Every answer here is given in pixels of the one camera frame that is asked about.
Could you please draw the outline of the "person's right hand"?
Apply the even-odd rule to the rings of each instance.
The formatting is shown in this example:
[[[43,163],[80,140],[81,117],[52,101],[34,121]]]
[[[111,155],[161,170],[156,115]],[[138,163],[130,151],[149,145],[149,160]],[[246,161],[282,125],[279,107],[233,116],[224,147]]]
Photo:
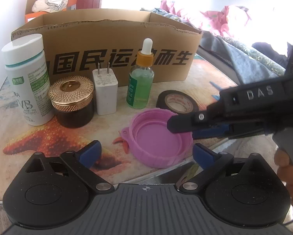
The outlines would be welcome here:
[[[293,206],[293,165],[290,164],[290,158],[286,152],[278,149],[274,156],[275,164],[278,166],[277,175],[281,181],[286,183],[286,188],[291,197]]]

